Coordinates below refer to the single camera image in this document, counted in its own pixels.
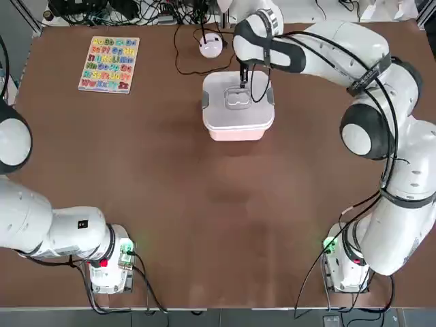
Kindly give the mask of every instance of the power cord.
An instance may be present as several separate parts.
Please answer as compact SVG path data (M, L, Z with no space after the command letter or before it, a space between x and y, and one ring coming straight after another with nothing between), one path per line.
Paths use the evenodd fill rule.
M17 251L19 254L24 255L25 253L21 252L21 251ZM144 272L142 272L138 267L133 266L133 270L136 271L141 277L142 279L144 279L144 282L146 284L146 288L147 290L150 292L151 296L153 297L153 300L155 301L157 308L159 308L160 311L162 311L163 313L167 313L168 314L168 310L159 302L159 300L156 297L156 294L146 276L145 273L145 265L144 265L144 261L142 260L142 258L134 251L129 252L129 255L134 255L136 258L139 259L142 269ZM85 271L83 271L82 269L82 265L87 261L87 259L82 259L82 260L73 260L72 255L69 256L69 260L66 262L46 262L46 261L42 261L39 259L35 259L29 256L26 256L26 258L36 264L39 264L41 266L48 266L48 267L58 267L58 266L69 266L71 268L75 268L79 271L80 276L82 277L83 280L83 284L85 287L85 290L87 292L87 298L88 298L88 302L92 308L92 310L94 312L96 312L99 315L108 315L111 313L131 313L132 310L131 309L105 309L102 308L101 306L98 305L95 297L94 297L94 293L92 290L92 287L90 285L90 283L87 281L87 276ZM149 310L149 306L148 306L148 301L147 301L147 310L146 310L146 314L147 315L153 315L154 313L151 313L152 311Z
M339 50L341 50L345 54L349 55L352 59L354 59L357 63L359 63L363 68L365 68L366 70L369 70L369 66L366 65L362 61L362 59L357 57L354 53L352 53L348 49L344 48L340 44L338 44L338 43L336 43L334 41L331 41L331 40L329 40L329 39L327 39L327 38L325 38L323 36L320 36L320 35L317 35L317 34L314 34L314 33L310 33L310 32L307 32L307 31L292 31L292 32L284 33L283 35L278 35L277 37L286 37L286 38L289 38L289 39L295 41L296 39L293 38L291 35L306 35L306 36L313 37L315 39L324 41L324 42L334 46L335 48L338 48ZM324 60L329 66L331 66L334 69L336 69L336 66L331 61L329 61L324 56L322 56L320 53L316 52L314 49L311 49L311 51L314 54L316 54L319 58ZM382 181L381 182L381 184L382 184L381 188L384 191L387 191L388 184L390 182L390 179L392 178L392 173L394 171L395 162L396 162L397 157L398 157L398 134L399 134L399 132L398 132L398 121L396 119L396 113L395 113L394 105L392 104L392 100L390 99L390 97L388 95L388 92L386 91L386 88L384 87L384 85L382 84L382 82L380 81L379 78L375 78L374 81L377 83L378 87L380 88L380 90L382 91L382 93L384 94L384 97L386 98L386 100L388 102L389 109L390 109L390 112L391 112L391 115L392 115L392 120L394 122L394 141L395 141L395 143L394 143L394 155L392 157L389 155L391 149L390 149L390 145L388 143L388 155L386 156L387 160L386 160L386 165L385 165L385 172L384 172L384 177L381 180ZM374 97L372 97L372 100L377 104L378 108L381 108L380 104L378 104L377 100ZM386 115L384 114L383 110L381 110L381 113L383 115L383 118L384 118L387 126L388 126L388 121L387 121ZM390 129L387 129L386 133L388 134L388 142L389 142L389 139L390 139Z
M359 64L361 64L361 66L363 66L363 68L365 68L366 70L369 70L369 67L360 59L360 58L358 58L355 54L353 54L352 52L350 52L348 49L346 49L346 48L344 48L344 47L342 47L341 45L339 45L339 44L337 44L336 42L333 42L333 41L330 41L329 39L326 39L325 37L322 37L322 36L320 36L320 35L316 35L316 34L313 34L313 33L309 33L309 32L306 32L306 31L293 31L293 32L289 32L289 33L285 33L285 34L283 34L283 35L280 35L279 37L286 37L286 38L290 38L292 41L297 41L296 43L298 43L298 44L301 44L302 42L301 41L299 41L299 40L297 40L297 39L295 39L294 37L292 37L291 35L307 35L307 36L310 36L310 37L313 37L313 38L316 38L316 39L319 39L319 40L321 40L321 41L324 41L324 42L326 42L326 43L329 43L330 45L332 45L332 46L334 46L334 47L336 47L336 48L338 48L339 50L341 50L342 52L344 52L345 54L347 54L347 55L349 55L351 58L353 58L355 61L357 61ZM332 63L332 62L330 62L328 59L326 59L324 56L322 56L320 53L318 53L318 52L316 52L314 49L309 49L310 51L312 51L315 55L317 55L319 58L321 58L322 60L324 60L327 64L329 64L331 67L333 67L333 68L335 68L335 66L334 66L334 64ZM383 174L383 176L382 176L382 182L384 183L384 181L386 181L386 184L384 185L384 189L387 189L387 187L388 187L388 184L389 184L389 182L390 182L390 178L392 177L392 172L393 172L393 166L394 166L394 164L395 164L395 161L396 161L396 159L397 159L397 151L398 151L398 123L397 123L397 120L396 120L396 114L395 114L395 110L394 110L394 106L393 106L393 104L392 104L392 101L390 100L390 98L389 98L389 96L388 96L388 94L387 94L387 92L386 92L386 89L385 89L385 87L384 87L384 85L380 82L380 80L378 79L378 78L376 78L375 79L375 81L376 81L376 83L377 83L377 85L379 86L379 88L381 89L381 91L383 92L383 94L384 94L384 96L385 96L385 98L387 99L387 101L388 101L388 104L389 104L389 107L390 107L390 111L391 111L391 113L392 113L392 118L393 118L393 121L394 121L394 131L395 131L395 135L394 135L394 137L395 137L395 144L394 144L394 155L393 155L393 158L391 158L390 157L390 151L391 151L391 148L390 148L390 145L388 144L388 155L387 155L387 162L386 162L386 165L385 165L385 171L384 171L384 174ZM378 101L374 98L374 97L371 97L371 99L376 103L376 105L377 105L377 107L379 108L379 110L380 110L380 112L383 112L383 110L382 110L382 107L380 106L380 104L378 103ZM386 118L386 115L384 114L384 120L385 120L385 122L386 122L386 124L387 124L387 126L388 126L388 121L387 121L387 118ZM387 133L388 133L388 139L390 138L390 129L388 128L387 129ZM364 200L364 201L362 201L362 202L360 202L359 204L363 204L363 203L365 203L365 202L367 202L367 201L369 201L370 199L372 199L372 198L374 198L375 196L377 196L377 194L378 194L379 192L376 192L374 195L372 195L370 198L368 198L368 199L366 199L366 200ZM301 293L302 293L302 291L303 291L303 289L304 289L304 286L305 286L305 284L306 284L306 282L307 282L307 279L309 278L309 275L310 275L310 272L313 270L313 267L316 265L316 262L321 258L321 256L323 255L323 253L325 252L325 250L334 242L334 240L344 231L344 229L345 228L347 228L352 222L354 222L354 221L356 221L357 220L357 218L359 218L360 216L362 216L365 212L367 212L371 207L373 207L377 202L378 202L378 200L380 199L380 195L377 197L377 199L374 201L374 202L372 202L366 209L364 209L359 215L357 215L356 217L354 217L352 220L350 220L350 221L348 221L345 225L344 225L344 227L343 228L341 228L340 229L340 231L339 231L339 233L333 238L333 240L331 240L330 241L330 243L326 246L326 247L324 247L323 248L323 250L322 250L322 252L320 253L320 255L317 257L317 259L316 259L316 261L313 263L313 265L312 265L312 267L309 269L309 271L308 271L308 273L307 273L307 275L306 275L306 277L305 277L305 280L303 281L303 283L302 283L302 286L301 286L301 289L300 289L300 293L299 293L299 295L298 295L298 298L297 298L297 302L296 302L296 305L295 305L295 307L294 307L294 319L298 319L299 317L301 317L302 315L304 315L305 313L303 313L303 314L301 314L301 315L299 315L299 316L297 316L296 315L296 311L297 311L297 308L298 308L298 301L299 301L299 299L300 299L300 296L301 296ZM383 308L382 310L372 310L372 309L362 309L364 312L369 312L369 313L384 313L384 312L386 312L389 308L390 308L390 306L391 306L391 304L392 304L392 301L393 301L393 299L394 299L394 295L395 295L395 285L394 285L394 277L393 276L390 276L390 278L391 278L391 281L392 281L392 293L391 293L391 299L390 299L390 301L389 301L389 303L386 305L386 307L385 308ZM353 305L352 305L352 307L354 307L354 305L356 304L356 300L357 300L357 297L356 297L356 299L353 301L354 303L353 303Z
M329 248L329 246L331 246L331 244L333 244L334 241L336 241L336 239L339 237L339 235L342 234L342 231L347 228L349 225L351 225L354 221L356 221L357 219L359 219L361 216L363 216L366 212L368 212L371 208L373 208L375 206L375 204L379 201L380 197L377 197L377 199L375 199L370 205L368 205L363 211L361 211L359 214L357 214L353 219L351 219L350 221L348 221L340 230L339 232L333 237L333 239L321 250L321 253L318 255L318 257L316 258L316 260L314 261L314 263L312 264L312 266L310 267L309 271L306 274L306 277L304 279L304 281L302 282L300 291L298 293L298 297L297 297L297 301L296 304L294 306L294 319L298 319L299 317L303 316L304 314L306 314L308 311L305 311L304 313L297 315L297 309L298 309L298 303L300 301L300 297L302 294L302 291L304 290L305 286L306 286L306 282L309 279L310 274L312 273L313 268L315 267L315 265L317 264L318 260L323 256L323 254L325 253L325 251Z
M380 327L383 327L383 325L384 325L384 317L385 316L385 314L384 313L379 313L379 316L377 317L377 318L373 318L373 319L369 319L369 318L356 318L356 319L352 319L352 320L350 320L348 323L347 323L347 326L346 327L348 327L349 325L351 325L353 322L377 322L377 321L379 321L380 320L380 318L383 318L382 320L381 320L381 325L380 325ZM344 322L343 322L343 314L341 313L341 323L342 323L342 327L345 327L345 324L344 324Z
M6 49L6 44L3 41L3 38L1 37L1 35L0 35L0 46L1 46L2 50L3 50L3 54L4 54L4 57L5 57L5 74L6 74L5 75L5 82L3 84L3 88L1 89L1 92L0 92L0 101L2 101L3 97L6 94L7 86L9 84L10 62L9 62L9 54L7 53L7 49Z
M234 53L233 53L233 55L230 57L230 61L229 61L229 63L228 63L226 66L224 66L224 67L218 67L218 68L210 69L210 70L207 70L207 71L205 71L205 72L197 72L197 71L192 71L192 72L182 72L182 71L178 68L178 57L179 57L179 55L180 55L180 52L178 51L177 43L176 43L177 32L178 32L178 30L180 29L181 26L182 26L182 25L177 26L176 31L174 32L174 38L173 38L174 48L176 49L176 59L175 59L174 64L175 64L176 69L177 69L177 71L178 71L179 74L181 74L181 75L185 75L185 76L188 76L188 75L201 75L201 76L202 76L202 75L207 75L207 74L210 74L210 73L213 73L213 72L220 72L220 71L223 71L223 70L225 70L225 69L227 69L227 68L230 67L230 65L232 64L232 60L233 60L233 58L235 57L235 54L234 54Z
M357 11L357 21L360 22L360 4L359 1L352 1L352 0L338 0L338 2L343 5L343 7L348 10L349 12L353 12L354 5L356 4L356 11Z
M322 14L324 15L324 19L327 20L327 15L324 11L324 9L322 9L322 7L320 6L320 4L318 3L318 0L315 0L316 6L318 6L319 9L321 9Z

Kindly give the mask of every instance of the white robotic arm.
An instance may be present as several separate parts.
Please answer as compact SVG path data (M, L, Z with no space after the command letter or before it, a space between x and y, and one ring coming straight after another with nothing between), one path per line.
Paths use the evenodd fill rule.
M346 147L361 157L378 160L392 156L395 140L398 142L398 159L387 189L383 188L386 180L382 181L381 200L372 213L338 237L327 255L334 288L357 292L366 282L369 267L383 275L402 267L436 219L436 126L411 115L422 80L410 64L398 59L391 62L387 41L367 28L325 21L306 29L308 34L288 39L281 37L283 17L279 8L269 0L259 3L235 27L234 51L244 69L263 65L319 76L357 90L340 124ZM328 41L355 54L366 67ZM373 72L379 74L392 102L397 127L386 94L372 79L372 67L377 68ZM241 86L246 83L243 76L241 73ZM334 225L329 236L335 236L341 227Z
M32 137L27 122L0 100L0 174L20 169L29 159ZM122 292L129 283L134 250L120 225L106 224L98 208L52 209L42 195L0 176L0 247L28 258L77 255L89 262L95 292Z

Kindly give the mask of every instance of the wooden table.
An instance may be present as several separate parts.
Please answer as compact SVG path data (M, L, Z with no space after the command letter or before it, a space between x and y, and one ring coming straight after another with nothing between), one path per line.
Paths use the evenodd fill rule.
M421 71L424 92L414 114L436 121L436 65L425 33L414 21L367 26ZM194 29L177 35L180 69L226 65L231 48L203 59ZM33 42L16 105L32 128L33 154L11 177L55 208L96 206L108 222L124 225L168 307L293 307L329 228L375 191L382 163L343 146L339 123L352 99L342 87L283 72L272 73L276 117L259 142L212 141L202 123L204 77L177 73L174 31L45 29ZM140 37L129 95L78 91L94 35ZM231 68L238 70L236 60ZM432 232L395 274L395 306L436 306L435 247ZM0 307L88 306L73 269L41 267L8 249L0 255ZM376 277L358 305L384 306L389 285ZM133 294L106 300L144 307L144 287L136 279ZM334 305L350 302L349 295L332 297ZM318 267L300 305L326 306Z

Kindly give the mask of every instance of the pink container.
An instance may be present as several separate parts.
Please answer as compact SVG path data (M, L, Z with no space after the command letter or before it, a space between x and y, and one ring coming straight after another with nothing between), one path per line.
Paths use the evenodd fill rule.
M212 73L204 79L203 123L215 141L259 140L274 121L274 95L268 76L254 72L253 98L261 98L268 85L258 103L251 98L250 83L240 89L239 82L239 72Z

